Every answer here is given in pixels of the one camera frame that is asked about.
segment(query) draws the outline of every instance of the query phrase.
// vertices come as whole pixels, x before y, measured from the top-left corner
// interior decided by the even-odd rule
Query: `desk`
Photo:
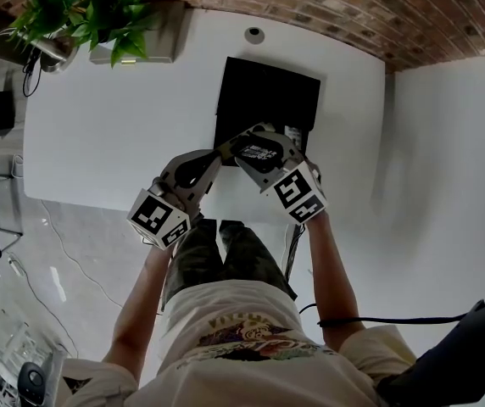
[[[245,41],[249,27],[264,31],[262,44]],[[64,73],[43,74],[26,111],[26,195],[129,210],[169,160],[213,147],[223,69],[233,56],[321,80],[307,154],[322,170],[333,211],[352,216],[369,201],[383,62],[292,25],[206,10],[186,12],[179,48],[173,64],[112,70],[89,62],[84,46]],[[286,223],[238,168],[222,168],[202,207],[209,218]]]

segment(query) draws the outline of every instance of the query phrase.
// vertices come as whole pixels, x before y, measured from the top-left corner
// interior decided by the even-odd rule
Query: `beige t-shirt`
[[[415,356],[394,326],[355,333],[339,354],[308,339],[295,303],[263,282],[191,287],[164,310],[163,364],[138,388],[116,365],[67,360],[59,402],[76,406],[376,406],[375,385]]]

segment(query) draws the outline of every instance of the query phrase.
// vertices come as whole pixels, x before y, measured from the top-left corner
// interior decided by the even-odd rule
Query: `white floor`
[[[10,173],[11,159],[0,156],[0,174]],[[14,223],[15,217],[21,217],[21,225]],[[23,228],[25,233],[9,251],[18,257],[35,293],[64,324],[72,340],[34,298],[25,278],[18,277],[9,267],[7,255],[0,259],[0,309],[22,315],[49,338],[61,341],[74,356],[78,349],[81,358],[102,359],[120,312],[119,304],[127,298],[149,250],[125,217],[126,213],[121,211],[28,198],[21,180],[12,180],[8,185],[0,183],[0,226]],[[280,261],[285,229],[268,225],[252,227]],[[8,239],[0,234],[2,245]],[[86,278],[75,261],[109,297]],[[58,272],[61,288],[53,278],[53,268]],[[144,382],[155,375],[159,366],[153,344],[148,350]]]

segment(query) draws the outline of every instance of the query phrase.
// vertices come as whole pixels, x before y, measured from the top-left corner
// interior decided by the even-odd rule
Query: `white wall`
[[[485,58],[394,82],[366,214],[332,223],[362,315],[458,315],[485,298]],[[299,307],[314,301],[309,268],[304,239],[293,271]],[[319,338],[315,310],[305,314]],[[422,354],[450,328],[401,330]]]

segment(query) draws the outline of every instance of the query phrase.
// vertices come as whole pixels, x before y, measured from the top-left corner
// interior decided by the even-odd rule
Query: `camouflage pants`
[[[220,236],[227,252],[225,263],[216,245],[216,220],[201,220],[179,241],[165,278],[162,309],[185,288],[228,279],[269,283],[295,300],[297,294],[251,229],[241,222],[224,221]]]

